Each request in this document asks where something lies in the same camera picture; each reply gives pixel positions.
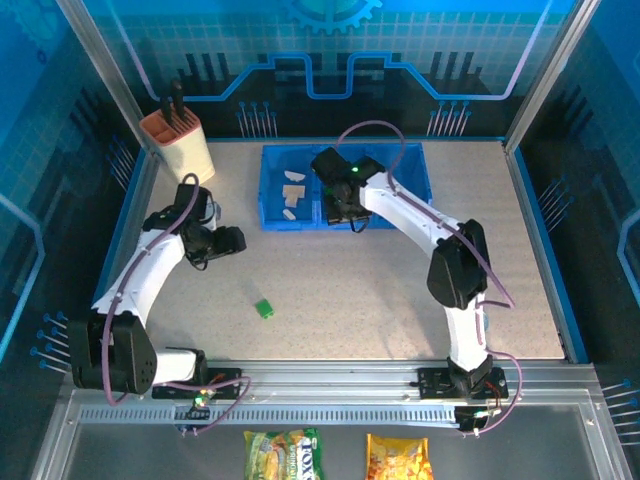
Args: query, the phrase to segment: snack bag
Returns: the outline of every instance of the snack bag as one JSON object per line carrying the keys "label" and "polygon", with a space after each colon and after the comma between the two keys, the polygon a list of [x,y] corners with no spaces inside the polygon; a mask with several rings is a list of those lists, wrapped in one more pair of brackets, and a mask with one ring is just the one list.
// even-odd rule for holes
{"label": "snack bag", "polygon": [[367,435],[366,480],[434,480],[428,440]]}
{"label": "snack bag", "polygon": [[245,480],[324,480],[322,444],[315,428],[293,432],[244,432]]}

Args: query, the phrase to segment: green block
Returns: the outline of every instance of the green block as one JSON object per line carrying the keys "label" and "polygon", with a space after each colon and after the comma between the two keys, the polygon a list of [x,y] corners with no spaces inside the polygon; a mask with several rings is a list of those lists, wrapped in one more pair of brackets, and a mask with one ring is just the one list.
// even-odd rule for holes
{"label": "green block", "polygon": [[258,311],[260,316],[264,319],[273,317],[273,314],[275,313],[269,301],[264,298],[260,300],[258,303],[256,303],[256,310]]}

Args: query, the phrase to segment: gear graphic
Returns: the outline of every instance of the gear graphic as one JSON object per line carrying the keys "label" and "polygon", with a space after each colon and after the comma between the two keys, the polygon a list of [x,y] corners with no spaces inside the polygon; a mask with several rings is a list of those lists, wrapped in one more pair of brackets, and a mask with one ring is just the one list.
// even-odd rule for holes
{"label": "gear graphic", "polygon": [[1,12],[12,13],[22,31],[41,49],[58,29],[53,0],[0,0]]}
{"label": "gear graphic", "polygon": [[347,27],[358,28],[362,20],[371,19],[371,10],[381,7],[381,0],[283,0],[289,20],[297,20],[301,28],[327,34]]}

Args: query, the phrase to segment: blue bin divider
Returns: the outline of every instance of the blue bin divider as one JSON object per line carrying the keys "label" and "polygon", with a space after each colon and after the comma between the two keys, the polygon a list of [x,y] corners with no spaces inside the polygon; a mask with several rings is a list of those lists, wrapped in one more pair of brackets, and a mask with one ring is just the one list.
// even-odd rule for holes
{"label": "blue bin divider", "polygon": [[[322,202],[322,184],[311,170],[315,156],[332,145],[269,145],[262,149],[260,168],[260,191],[258,204],[262,229],[267,231],[300,230],[351,230],[348,224],[327,225]],[[367,155],[386,168],[400,152],[398,144],[346,144],[340,146],[340,154],[350,162],[357,162]],[[287,220],[282,214],[284,197],[282,187],[295,184],[288,180],[285,170],[306,175],[298,185],[306,187],[305,198],[298,200],[298,206],[291,209],[296,220]],[[404,157],[394,172],[395,178],[414,195],[431,204],[431,185],[427,173],[422,144],[407,144]],[[373,215],[369,228],[395,228],[379,215]]]}

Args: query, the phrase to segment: black tool handle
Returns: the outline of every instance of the black tool handle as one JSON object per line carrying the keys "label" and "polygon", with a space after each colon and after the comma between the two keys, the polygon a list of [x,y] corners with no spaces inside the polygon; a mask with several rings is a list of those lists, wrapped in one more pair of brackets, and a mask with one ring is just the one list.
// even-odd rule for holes
{"label": "black tool handle", "polygon": [[162,112],[162,116],[165,121],[171,126],[171,104],[167,97],[162,97],[160,99],[160,111]]}
{"label": "black tool handle", "polygon": [[176,109],[178,117],[183,122],[187,120],[184,112],[184,90],[182,83],[177,78],[171,80],[171,97],[173,98],[173,107]]}

